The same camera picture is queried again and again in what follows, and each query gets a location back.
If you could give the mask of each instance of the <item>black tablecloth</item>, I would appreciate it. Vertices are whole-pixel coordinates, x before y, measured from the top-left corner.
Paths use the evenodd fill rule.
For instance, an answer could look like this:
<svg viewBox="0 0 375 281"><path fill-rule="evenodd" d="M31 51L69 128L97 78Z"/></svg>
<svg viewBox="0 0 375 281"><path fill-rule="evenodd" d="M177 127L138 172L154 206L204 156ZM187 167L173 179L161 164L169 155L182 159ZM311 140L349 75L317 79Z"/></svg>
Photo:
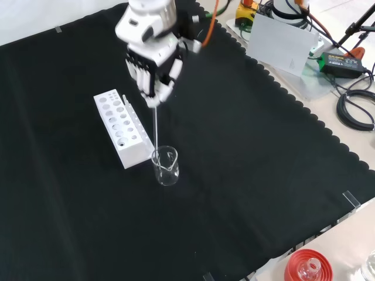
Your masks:
<svg viewBox="0 0 375 281"><path fill-rule="evenodd" d="M0 47L1 280L238 281L346 214L344 191L374 197L368 166L219 26L159 110L178 183L124 170L93 100L117 89L152 136L124 9Z"/></svg>

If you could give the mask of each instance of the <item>white table surface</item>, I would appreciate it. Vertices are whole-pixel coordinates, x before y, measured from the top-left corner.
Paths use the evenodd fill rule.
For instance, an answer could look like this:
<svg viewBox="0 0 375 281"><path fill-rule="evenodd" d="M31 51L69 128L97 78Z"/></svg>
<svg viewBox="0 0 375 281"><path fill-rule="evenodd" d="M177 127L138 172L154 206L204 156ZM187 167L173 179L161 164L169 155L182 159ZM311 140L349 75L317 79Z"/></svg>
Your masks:
<svg viewBox="0 0 375 281"><path fill-rule="evenodd" d="M334 281L361 281L359 269L375 250L374 215L375 201L372 201L302 249L313 249L324 255L332 265ZM284 281L290 257L278 262L274 269L259 274L257 280Z"/></svg>

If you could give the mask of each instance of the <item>robotic arm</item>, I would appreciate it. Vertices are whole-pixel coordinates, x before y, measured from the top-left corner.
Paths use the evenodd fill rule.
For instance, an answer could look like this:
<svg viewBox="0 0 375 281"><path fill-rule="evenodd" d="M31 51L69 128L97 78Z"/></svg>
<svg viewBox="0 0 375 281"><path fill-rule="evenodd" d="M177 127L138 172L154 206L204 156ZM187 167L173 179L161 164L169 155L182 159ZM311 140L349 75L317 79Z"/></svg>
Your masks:
<svg viewBox="0 0 375 281"><path fill-rule="evenodd" d="M131 77L147 106L156 108L169 97L180 75L186 41L193 42L195 52L200 42L180 36L174 0L129 0L115 31L128 43Z"/></svg>

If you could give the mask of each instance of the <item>red lid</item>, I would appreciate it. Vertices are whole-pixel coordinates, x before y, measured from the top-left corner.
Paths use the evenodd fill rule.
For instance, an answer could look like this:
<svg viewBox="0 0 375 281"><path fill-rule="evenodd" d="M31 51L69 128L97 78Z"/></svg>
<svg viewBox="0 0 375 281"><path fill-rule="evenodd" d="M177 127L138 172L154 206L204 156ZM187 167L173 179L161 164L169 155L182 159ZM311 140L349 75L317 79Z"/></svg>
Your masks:
<svg viewBox="0 0 375 281"><path fill-rule="evenodd" d="M317 251L310 249L303 249L293 253L289 262L285 268L284 280L285 281L300 281L298 276L298 266L301 262L308 261L309 259L316 258L321 262L322 265L322 278L321 281L332 281L333 271L328 260Z"/></svg>

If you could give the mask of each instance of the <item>glass bottle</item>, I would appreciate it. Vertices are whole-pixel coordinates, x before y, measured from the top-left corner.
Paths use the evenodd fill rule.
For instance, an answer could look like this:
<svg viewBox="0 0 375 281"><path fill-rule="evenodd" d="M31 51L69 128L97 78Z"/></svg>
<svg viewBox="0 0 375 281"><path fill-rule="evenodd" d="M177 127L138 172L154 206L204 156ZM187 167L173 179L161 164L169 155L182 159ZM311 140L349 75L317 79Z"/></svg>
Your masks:
<svg viewBox="0 0 375 281"><path fill-rule="evenodd" d="M298 266L298 276L303 281L320 281L322 278L321 262L315 258L301 262Z"/></svg>

